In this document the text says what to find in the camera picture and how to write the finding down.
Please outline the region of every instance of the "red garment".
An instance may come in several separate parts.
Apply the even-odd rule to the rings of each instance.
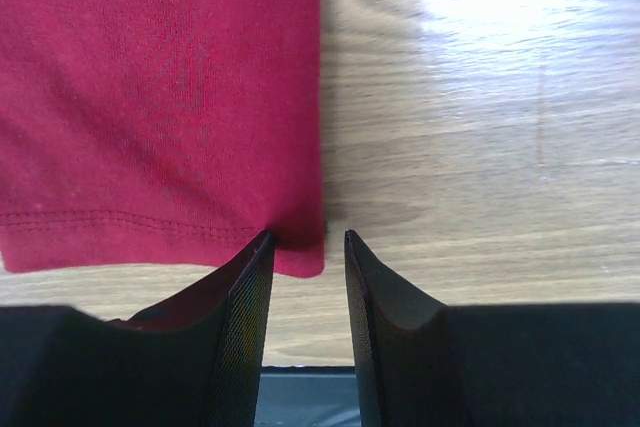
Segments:
[[[24,272],[323,266],[319,0],[0,0],[0,250]]]

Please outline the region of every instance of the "wood grain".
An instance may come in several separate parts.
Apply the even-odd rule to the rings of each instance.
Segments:
[[[342,233],[448,303],[640,298],[637,0],[323,0],[327,267],[278,277],[267,364],[352,363]],[[204,275],[0,276],[124,317]]]

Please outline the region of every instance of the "red fabric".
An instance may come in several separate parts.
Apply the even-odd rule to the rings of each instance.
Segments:
[[[319,0],[0,0],[14,272],[221,264],[262,229],[323,266]]]

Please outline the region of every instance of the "wooden tabletop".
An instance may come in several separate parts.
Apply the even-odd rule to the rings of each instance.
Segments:
[[[342,235],[446,303],[640,298],[638,0],[324,0],[321,276],[275,280],[265,363],[353,362]],[[0,274],[124,317],[208,271]]]

